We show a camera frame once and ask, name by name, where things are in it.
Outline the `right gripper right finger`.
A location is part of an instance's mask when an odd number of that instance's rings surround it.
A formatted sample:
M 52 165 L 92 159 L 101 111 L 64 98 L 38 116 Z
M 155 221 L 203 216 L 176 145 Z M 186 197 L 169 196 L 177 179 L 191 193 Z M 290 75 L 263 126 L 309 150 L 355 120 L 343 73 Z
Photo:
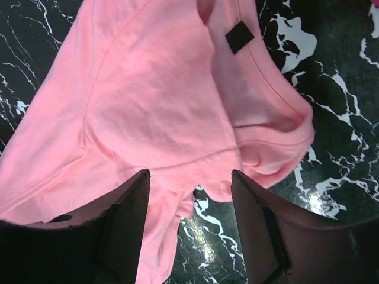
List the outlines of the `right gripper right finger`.
M 378 218 L 344 224 L 232 172 L 249 283 L 377 283 Z

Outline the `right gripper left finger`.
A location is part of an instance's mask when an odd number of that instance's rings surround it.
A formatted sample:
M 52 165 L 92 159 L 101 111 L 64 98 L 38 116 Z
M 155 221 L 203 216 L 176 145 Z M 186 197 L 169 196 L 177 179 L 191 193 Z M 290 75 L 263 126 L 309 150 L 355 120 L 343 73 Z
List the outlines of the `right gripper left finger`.
M 1 221 L 2 283 L 134 283 L 150 191 L 141 170 L 48 223 Z

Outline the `pink t-shirt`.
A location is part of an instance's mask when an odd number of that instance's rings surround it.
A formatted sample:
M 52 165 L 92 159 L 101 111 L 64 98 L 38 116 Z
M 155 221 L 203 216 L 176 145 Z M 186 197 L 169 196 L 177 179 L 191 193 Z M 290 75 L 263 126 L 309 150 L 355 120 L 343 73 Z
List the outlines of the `pink t-shirt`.
M 84 1 L 1 156 L 1 218 L 48 222 L 148 169 L 136 281 L 163 283 L 195 186 L 229 202 L 232 170 L 280 182 L 314 139 L 312 116 L 254 1 Z

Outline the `magenta folded t-shirt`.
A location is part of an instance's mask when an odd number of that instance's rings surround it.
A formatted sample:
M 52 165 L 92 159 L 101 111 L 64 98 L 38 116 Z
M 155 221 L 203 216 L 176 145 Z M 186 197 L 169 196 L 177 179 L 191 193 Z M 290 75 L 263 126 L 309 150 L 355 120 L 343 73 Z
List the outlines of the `magenta folded t-shirt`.
M 369 16 L 372 16 L 373 18 L 378 18 L 378 6 L 379 6 L 379 0 L 370 0 L 371 6 L 368 12 Z

